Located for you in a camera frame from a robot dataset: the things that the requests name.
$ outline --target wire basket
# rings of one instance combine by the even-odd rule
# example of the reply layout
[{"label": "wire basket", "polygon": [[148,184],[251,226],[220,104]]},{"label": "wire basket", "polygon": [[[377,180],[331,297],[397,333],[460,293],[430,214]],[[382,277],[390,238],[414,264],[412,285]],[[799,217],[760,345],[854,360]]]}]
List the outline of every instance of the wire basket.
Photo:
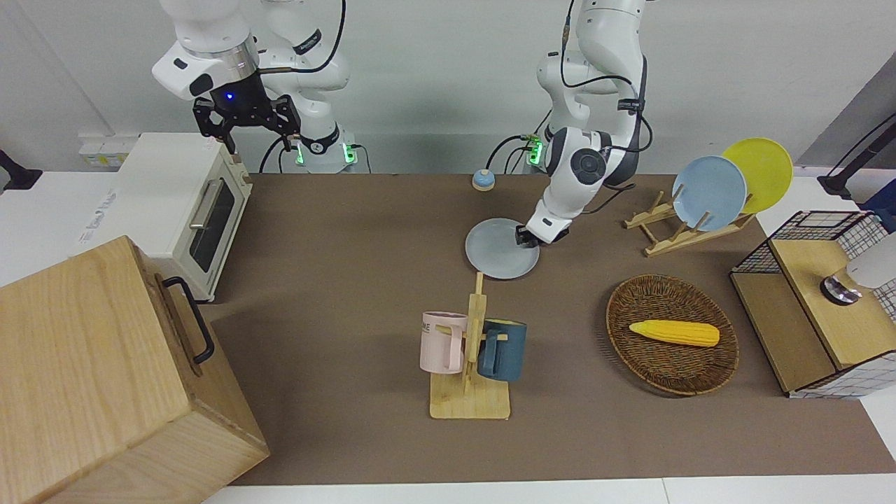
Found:
[{"label": "wire basket", "polygon": [[[652,340],[628,326],[647,319],[703,322],[719,329],[719,344],[697,347]],[[607,305],[609,340],[635,375],[664,392],[699,395],[734,376],[739,353],[734,327],[709,296],[684,280],[645,274],[619,284]]]}]

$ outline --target power outlet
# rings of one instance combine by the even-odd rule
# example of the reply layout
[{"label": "power outlet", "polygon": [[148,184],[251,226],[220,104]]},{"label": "power outlet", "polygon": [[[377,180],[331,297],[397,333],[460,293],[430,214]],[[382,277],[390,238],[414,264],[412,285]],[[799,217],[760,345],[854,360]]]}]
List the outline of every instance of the power outlet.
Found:
[{"label": "power outlet", "polygon": [[87,166],[97,170],[116,171],[137,143],[134,135],[83,136],[78,151]]}]

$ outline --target yellow plate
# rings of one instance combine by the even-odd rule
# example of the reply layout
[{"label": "yellow plate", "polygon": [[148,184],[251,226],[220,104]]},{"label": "yellow plate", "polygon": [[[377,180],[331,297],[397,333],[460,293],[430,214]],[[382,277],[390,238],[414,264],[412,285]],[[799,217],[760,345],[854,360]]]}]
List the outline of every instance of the yellow plate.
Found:
[{"label": "yellow plate", "polygon": [[768,138],[746,138],[727,148],[722,157],[740,168],[750,199],[743,213],[757,213],[775,205],[790,188],[793,161],[779,143]]}]

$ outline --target wooden mug tree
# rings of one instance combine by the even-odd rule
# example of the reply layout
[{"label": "wooden mug tree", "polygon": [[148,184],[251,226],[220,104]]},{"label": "wooden mug tree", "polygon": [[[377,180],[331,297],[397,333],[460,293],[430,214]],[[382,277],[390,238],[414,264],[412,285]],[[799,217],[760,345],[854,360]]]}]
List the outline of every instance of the wooden mug tree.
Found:
[{"label": "wooden mug tree", "polygon": [[460,373],[431,374],[429,379],[429,415],[436,419],[510,418],[510,388],[507,382],[483,378],[477,372],[482,327],[486,321],[486,295],[482,293],[483,275],[476,273],[476,290],[470,294],[467,313],[466,352]]}]

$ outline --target cable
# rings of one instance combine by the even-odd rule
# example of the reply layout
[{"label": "cable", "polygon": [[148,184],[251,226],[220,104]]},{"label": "cable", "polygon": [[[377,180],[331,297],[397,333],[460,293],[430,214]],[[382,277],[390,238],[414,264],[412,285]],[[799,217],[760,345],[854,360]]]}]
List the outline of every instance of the cable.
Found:
[{"label": "cable", "polygon": [[611,201],[613,201],[614,199],[616,199],[617,196],[623,194],[625,191],[634,189],[634,188],[635,188],[635,184],[632,183],[632,184],[629,184],[628,186],[625,186],[625,187],[613,187],[613,186],[604,186],[604,187],[606,187],[607,189],[614,190],[614,191],[616,191],[616,193],[615,193],[614,195],[612,195],[611,197],[609,197],[609,199],[608,199],[607,201],[605,201],[604,203],[600,204],[600,206],[598,206],[598,207],[595,208],[594,210],[583,210],[583,211],[582,211],[582,214],[583,214],[583,215],[591,215],[591,214],[593,214],[593,213],[600,212],[600,210],[602,210],[605,206],[607,206],[608,204],[610,204]]},{"label": "cable", "polygon": [[342,42],[342,29],[345,28],[345,12],[346,12],[346,0],[342,0],[342,15],[340,16],[340,19],[339,19],[339,31],[336,32],[336,40],[333,42],[333,49],[330,51],[330,55],[327,56],[326,61],[321,63],[320,66],[318,66],[316,68],[291,68],[289,66],[277,66],[274,68],[259,68],[258,73],[262,74],[262,75],[264,75],[264,74],[287,74],[290,72],[293,74],[314,74],[314,73],[320,72],[321,70],[326,68],[327,65],[329,65],[330,62],[336,57],[336,51],[339,50],[339,44],[340,44],[340,42]]},{"label": "cable", "polygon": [[283,153],[286,151],[286,147],[280,149],[280,154],[277,155],[277,168],[280,168],[280,173],[283,173]]},{"label": "cable", "polygon": [[520,160],[522,159],[523,154],[524,154],[526,151],[528,151],[529,149],[530,149],[530,148],[529,148],[529,144],[526,143],[525,146],[523,146],[523,147],[517,147],[516,149],[513,149],[512,151],[510,151],[509,154],[507,154],[507,161],[504,162],[504,174],[505,174],[505,175],[507,175],[507,170],[510,168],[510,159],[513,157],[513,155],[514,155],[515,153],[517,153],[517,152],[520,153],[520,157],[516,159],[516,162],[519,163]]},{"label": "cable", "polygon": [[274,151],[274,147],[277,146],[277,142],[279,142],[279,141],[282,140],[282,139],[283,139],[282,136],[281,136],[281,137],[278,137],[277,140],[274,140],[274,142],[271,144],[271,146],[268,147],[267,152],[264,153],[264,157],[262,158],[262,164],[258,165],[258,172],[259,172],[259,173],[264,173],[264,164],[265,164],[266,162],[268,162],[268,157],[271,156],[271,152]]},{"label": "cable", "polygon": [[853,145],[852,148],[849,149],[849,151],[847,153],[843,154],[843,157],[840,158],[840,161],[837,161],[837,164],[835,164],[834,167],[831,168],[831,171],[828,172],[827,176],[830,177],[831,174],[834,172],[834,170],[836,170],[840,166],[840,164],[842,162],[844,162],[849,157],[849,155],[851,153],[853,153],[853,151],[855,151],[858,148],[859,145],[861,145],[865,140],[867,140],[869,136],[873,135],[875,131],[881,129],[883,127],[883,125],[889,123],[894,117],[896,117],[896,112],[890,114],[890,116],[888,118],[881,121],[881,124],[875,126],[873,130],[869,131],[867,135],[863,136],[861,140],[856,142],[856,144]]},{"label": "cable", "polygon": [[360,143],[353,143],[349,147],[351,147],[352,149],[361,149],[362,151],[364,151],[364,160],[367,161],[367,173],[372,174],[374,171],[370,168],[370,152],[367,151],[367,148]]},{"label": "cable", "polygon": [[505,145],[509,144],[510,142],[512,142],[514,140],[526,140],[527,138],[528,138],[527,135],[514,135],[514,136],[508,136],[507,138],[503,139],[501,141],[501,143],[499,143],[498,146],[492,151],[491,155],[488,156],[488,162],[486,163],[486,169],[488,169],[488,167],[490,167],[492,165],[492,160],[495,158],[495,155],[498,154],[498,151],[501,150],[501,147],[504,147]]},{"label": "cable", "polygon": [[560,46],[560,80],[563,81],[563,85],[566,86],[567,88],[579,88],[579,87],[582,87],[582,86],[590,84],[590,83],[596,83],[597,81],[605,81],[607,79],[613,79],[616,81],[622,81],[622,82],[628,84],[629,86],[632,86],[632,93],[634,93],[635,96],[638,96],[638,93],[634,90],[632,81],[630,81],[626,77],[623,77],[622,75],[601,75],[600,77],[594,77],[593,79],[589,79],[587,81],[582,81],[581,83],[578,83],[578,84],[570,84],[566,81],[566,74],[564,74],[563,63],[564,63],[564,61],[566,61],[566,44],[567,44],[567,42],[569,42],[569,30],[570,30],[570,24],[572,23],[572,18],[573,18],[573,5],[574,4],[575,4],[575,0],[570,0],[569,11],[566,12],[566,24],[563,27],[563,41]]},{"label": "cable", "polygon": [[625,152],[644,152],[644,151],[650,149],[650,146],[653,145],[653,128],[650,127],[650,123],[647,122],[647,119],[644,116],[639,114],[638,120],[644,124],[644,126],[647,128],[647,132],[650,133],[650,138],[647,141],[647,145],[644,145],[643,147],[635,147],[634,149],[631,147],[623,147],[621,145],[609,145],[607,147],[604,147],[604,149],[601,149],[601,150],[607,150],[607,151],[617,150],[617,151],[625,151]]}]

